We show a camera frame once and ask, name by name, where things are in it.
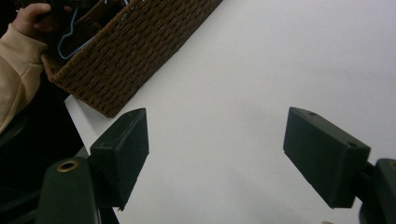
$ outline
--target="beige jacket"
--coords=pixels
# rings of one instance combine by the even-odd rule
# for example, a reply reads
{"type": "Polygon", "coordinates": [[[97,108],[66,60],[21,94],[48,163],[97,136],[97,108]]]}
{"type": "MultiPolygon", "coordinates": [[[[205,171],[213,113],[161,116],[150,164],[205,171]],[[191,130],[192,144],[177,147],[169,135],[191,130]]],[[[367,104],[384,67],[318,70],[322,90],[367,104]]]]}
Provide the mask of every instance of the beige jacket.
{"type": "Polygon", "coordinates": [[[41,53],[47,45],[18,33],[10,24],[0,39],[0,133],[26,107],[40,85],[41,53]]]}

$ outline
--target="wicker basket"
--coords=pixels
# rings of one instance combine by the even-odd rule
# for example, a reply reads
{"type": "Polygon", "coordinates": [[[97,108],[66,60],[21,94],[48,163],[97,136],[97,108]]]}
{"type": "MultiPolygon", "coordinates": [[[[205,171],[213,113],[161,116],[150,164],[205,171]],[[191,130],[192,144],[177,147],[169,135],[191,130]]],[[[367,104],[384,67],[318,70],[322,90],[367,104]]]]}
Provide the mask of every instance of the wicker basket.
{"type": "Polygon", "coordinates": [[[187,41],[221,0],[122,0],[98,2],[64,43],[42,55],[51,82],[103,115],[114,118],[138,89],[187,41]]]}

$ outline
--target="person's hand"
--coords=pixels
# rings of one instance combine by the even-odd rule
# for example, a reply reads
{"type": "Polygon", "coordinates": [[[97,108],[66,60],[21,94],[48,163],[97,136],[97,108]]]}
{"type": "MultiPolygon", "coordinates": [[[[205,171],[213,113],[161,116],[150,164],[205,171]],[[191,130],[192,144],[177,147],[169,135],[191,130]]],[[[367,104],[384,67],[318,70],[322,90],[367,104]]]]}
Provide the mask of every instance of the person's hand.
{"type": "MultiPolygon", "coordinates": [[[[65,11],[71,11],[70,7],[66,7],[65,11]]],[[[40,32],[53,32],[58,28],[58,22],[49,16],[45,16],[39,20],[40,15],[47,14],[51,11],[49,4],[34,3],[26,8],[20,8],[17,18],[12,22],[15,30],[23,35],[27,35],[34,39],[39,39],[40,32]]]]}

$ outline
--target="white table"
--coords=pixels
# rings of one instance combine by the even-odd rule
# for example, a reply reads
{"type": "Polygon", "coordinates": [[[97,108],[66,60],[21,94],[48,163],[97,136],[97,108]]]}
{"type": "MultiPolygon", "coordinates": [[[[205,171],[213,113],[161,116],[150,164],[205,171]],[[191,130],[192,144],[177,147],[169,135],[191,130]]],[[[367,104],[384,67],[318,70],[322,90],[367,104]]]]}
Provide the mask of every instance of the white table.
{"type": "MultiPolygon", "coordinates": [[[[396,2],[224,0],[125,106],[150,154],[120,223],[358,223],[285,156],[288,109],[319,113],[396,158],[396,2]]],[[[70,97],[87,148],[115,119],[70,97]]]]}

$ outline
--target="screw hole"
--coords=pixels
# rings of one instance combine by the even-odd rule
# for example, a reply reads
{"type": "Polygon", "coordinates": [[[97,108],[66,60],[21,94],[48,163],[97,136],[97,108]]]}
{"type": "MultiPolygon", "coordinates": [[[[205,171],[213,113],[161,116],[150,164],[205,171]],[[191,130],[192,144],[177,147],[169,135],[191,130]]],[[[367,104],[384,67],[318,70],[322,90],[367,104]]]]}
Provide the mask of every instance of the screw hole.
{"type": "Polygon", "coordinates": [[[60,173],[66,173],[72,171],[78,167],[77,161],[65,161],[58,165],[56,170],[60,173]]]}

